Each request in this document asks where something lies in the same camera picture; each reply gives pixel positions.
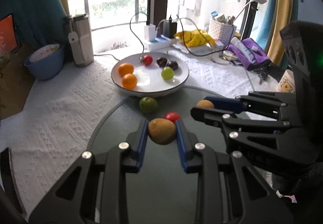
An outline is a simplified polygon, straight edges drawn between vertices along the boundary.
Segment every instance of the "purple towel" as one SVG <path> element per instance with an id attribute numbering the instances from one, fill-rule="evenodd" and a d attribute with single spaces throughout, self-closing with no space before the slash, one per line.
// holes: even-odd
<path id="1" fill-rule="evenodd" d="M 256 61 L 254 63 L 251 63 L 245 56 L 244 54 L 241 53 L 241 51 L 235 47 L 234 45 L 230 44 L 228 47 L 228 50 L 232 51 L 235 53 L 235 55 L 239 58 L 240 62 L 244 66 L 246 70 L 253 70 L 257 67 L 260 67 L 264 64 L 264 62 L 269 62 L 270 59 L 269 57 L 264 53 L 262 48 L 255 42 L 253 41 L 252 38 L 246 38 L 241 41 L 246 48 L 250 50 L 250 52 L 254 55 Z M 257 51 L 253 51 L 251 48 L 256 47 Z"/>

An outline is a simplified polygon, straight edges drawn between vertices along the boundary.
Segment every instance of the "white basket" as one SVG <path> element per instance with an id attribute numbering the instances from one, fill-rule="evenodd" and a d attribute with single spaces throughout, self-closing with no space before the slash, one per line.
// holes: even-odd
<path id="1" fill-rule="evenodd" d="M 235 25 L 223 24 L 214 19 L 210 19 L 208 33 L 213 39 L 220 40 L 224 46 L 227 46 L 235 36 L 236 29 L 237 27 Z"/>

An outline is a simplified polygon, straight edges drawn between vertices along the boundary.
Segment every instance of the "textured white cloth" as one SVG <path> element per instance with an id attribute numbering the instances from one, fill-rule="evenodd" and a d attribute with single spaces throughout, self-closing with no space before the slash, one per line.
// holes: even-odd
<path id="1" fill-rule="evenodd" d="M 125 57 L 136 52 L 122 49 L 109 53 Z M 225 97 L 252 90 L 242 67 L 219 65 L 174 50 L 170 54 L 188 65 L 188 85 Z M 116 63 L 112 57 L 100 56 L 85 68 L 64 65 L 53 79 L 35 82 L 21 113 L 1 121 L 0 140 L 12 149 L 14 174 L 28 215 L 86 149 L 103 116 L 126 97 L 117 91 L 110 76 Z M 255 74 L 250 77 L 256 90 L 274 91 L 277 85 L 271 77 L 261 86 Z"/>

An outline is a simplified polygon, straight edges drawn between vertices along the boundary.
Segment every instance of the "white bowl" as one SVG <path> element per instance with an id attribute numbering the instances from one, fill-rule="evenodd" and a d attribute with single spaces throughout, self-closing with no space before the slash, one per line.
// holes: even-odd
<path id="1" fill-rule="evenodd" d="M 153 62 L 149 66 L 145 66 L 140 62 L 140 57 L 151 55 Z M 156 63 L 159 57 L 165 57 L 178 63 L 178 69 L 174 71 L 175 75 L 170 80 L 164 80 L 161 76 L 162 68 Z M 133 90 L 122 87 L 122 77 L 118 73 L 118 68 L 123 63 L 130 63 L 134 67 L 133 74 L 137 77 L 138 83 Z M 119 61 L 112 69 L 111 77 L 113 82 L 118 86 L 120 91 L 136 97 L 163 97 L 176 92 L 180 89 L 189 76 L 188 66 L 175 56 L 168 57 L 164 53 L 150 52 L 135 54 Z"/>
<path id="2" fill-rule="evenodd" d="M 53 52 L 55 52 L 57 49 L 59 49 L 59 44 L 52 44 L 52 45 L 46 45 L 35 51 L 31 56 L 30 56 L 30 62 L 36 62 L 38 60 L 41 60 Z"/>

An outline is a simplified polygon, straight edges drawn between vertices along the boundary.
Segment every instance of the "dark cherry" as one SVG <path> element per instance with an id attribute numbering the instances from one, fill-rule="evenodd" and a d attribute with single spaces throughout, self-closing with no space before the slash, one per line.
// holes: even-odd
<path id="1" fill-rule="evenodd" d="M 175 71 L 178 68 L 178 63 L 176 61 L 169 61 L 167 63 L 167 66 Z"/>
<path id="2" fill-rule="evenodd" d="M 157 59 L 157 65 L 159 65 L 161 68 L 164 68 L 167 65 L 167 58 L 159 57 Z"/>

